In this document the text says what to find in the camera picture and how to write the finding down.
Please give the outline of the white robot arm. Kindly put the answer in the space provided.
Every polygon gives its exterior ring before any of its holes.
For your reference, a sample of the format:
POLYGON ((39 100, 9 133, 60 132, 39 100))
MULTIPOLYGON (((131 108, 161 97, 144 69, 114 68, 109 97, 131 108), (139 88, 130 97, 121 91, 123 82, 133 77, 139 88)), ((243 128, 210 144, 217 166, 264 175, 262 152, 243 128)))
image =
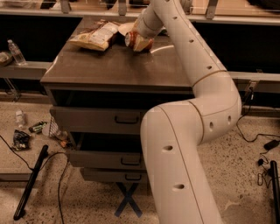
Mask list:
POLYGON ((165 28, 192 86, 191 100, 151 108, 143 158, 160 224, 223 224, 197 148, 230 131, 242 102, 226 68, 193 27, 181 0, 151 0, 136 21, 144 38, 165 28))

